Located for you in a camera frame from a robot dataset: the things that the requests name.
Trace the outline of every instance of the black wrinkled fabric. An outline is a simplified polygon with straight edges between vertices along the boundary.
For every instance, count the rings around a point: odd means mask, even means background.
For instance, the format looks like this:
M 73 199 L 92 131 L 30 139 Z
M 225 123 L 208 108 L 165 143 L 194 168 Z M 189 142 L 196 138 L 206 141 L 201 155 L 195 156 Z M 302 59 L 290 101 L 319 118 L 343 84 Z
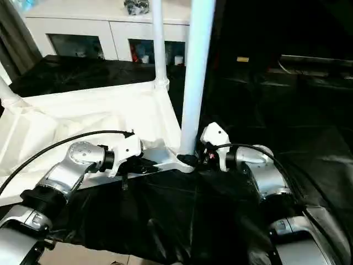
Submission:
M 184 69 L 169 68 L 170 99 L 181 121 Z M 12 85 L 21 95 L 150 81 L 153 66 L 49 56 Z M 200 128 L 216 121 L 232 142 L 273 150 L 332 236 L 331 213 L 308 173 L 353 231 L 353 90 L 349 81 L 210 74 Z M 199 169 L 157 173 L 77 192 L 55 221 L 51 237 L 97 250 L 128 253 L 162 264 L 271 264 L 273 247 L 251 179 L 238 172 Z

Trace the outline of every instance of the floor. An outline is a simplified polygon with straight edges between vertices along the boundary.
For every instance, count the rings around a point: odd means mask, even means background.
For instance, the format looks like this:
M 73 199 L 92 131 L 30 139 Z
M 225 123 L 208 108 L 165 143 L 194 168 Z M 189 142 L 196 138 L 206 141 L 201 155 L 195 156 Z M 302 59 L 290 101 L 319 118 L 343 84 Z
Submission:
M 41 265 L 160 265 L 135 256 L 108 251 L 89 250 L 82 246 L 58 243 L 53 251 L 46 250 L 39 260 Z

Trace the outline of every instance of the white tube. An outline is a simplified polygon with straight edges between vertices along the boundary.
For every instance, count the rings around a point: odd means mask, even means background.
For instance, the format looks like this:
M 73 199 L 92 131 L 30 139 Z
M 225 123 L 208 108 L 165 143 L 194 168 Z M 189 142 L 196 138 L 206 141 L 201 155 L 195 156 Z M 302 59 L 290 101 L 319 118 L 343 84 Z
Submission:
M 12 92 L 4 79 L 0 76 L 0 99 L 2 102 L 6 100 L 18 100 L 19 96 Z
M 194 155 L 216 0 L 192 0 L 185 77 L 181 155 Z
M 165 66 L 162 0 L 152 1 L 152 17 L 156 87 L 167 87 L 169 80 L 167 79 L 167 68 Z

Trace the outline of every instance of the curtain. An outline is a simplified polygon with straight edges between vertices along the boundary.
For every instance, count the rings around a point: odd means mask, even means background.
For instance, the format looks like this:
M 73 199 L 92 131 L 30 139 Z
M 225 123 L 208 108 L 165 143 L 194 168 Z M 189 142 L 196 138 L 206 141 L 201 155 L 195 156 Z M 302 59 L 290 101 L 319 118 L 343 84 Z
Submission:
M 11 0 L 0 0 L 0 61 L 10 78 L 24 74 L 40 59 L 20 14 Z

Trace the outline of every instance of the yellow label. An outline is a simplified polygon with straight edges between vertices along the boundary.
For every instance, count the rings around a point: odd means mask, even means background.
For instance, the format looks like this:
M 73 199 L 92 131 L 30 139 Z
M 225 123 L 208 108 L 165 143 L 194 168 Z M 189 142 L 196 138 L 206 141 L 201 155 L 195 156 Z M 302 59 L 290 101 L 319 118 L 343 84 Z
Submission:
M 237 62 L 249 62 L 248 57 L 237 57 Z

